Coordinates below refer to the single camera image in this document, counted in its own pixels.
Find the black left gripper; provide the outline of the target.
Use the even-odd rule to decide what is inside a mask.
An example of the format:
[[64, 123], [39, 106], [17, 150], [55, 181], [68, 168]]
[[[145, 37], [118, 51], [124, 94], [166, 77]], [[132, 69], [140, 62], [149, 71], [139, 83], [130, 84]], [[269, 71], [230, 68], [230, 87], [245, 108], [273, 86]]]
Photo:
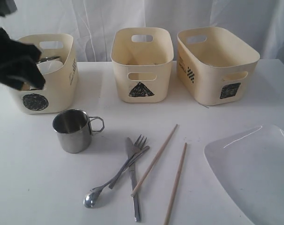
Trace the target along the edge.
[[[13, 0], [0, 0], [0, 17], [6, 17], [17, 11], [17, 6]], [[22, 60], [18, 68], [17, 78], [11, 77], [12, 61], [14, 59], [13, 40], [7, 32], [0, 27], [0, 83], [15, 90], [22, 87], [22, 82], [29, 84], [35, 89], [42, 90], [45, 86], [45, 78], [38, 69], [36, 63], [41, 57], [41, 50], [34, 44], [27, 44], [17, 41], [17, 53], [20, 56], [28, 56], [32, 60]]]

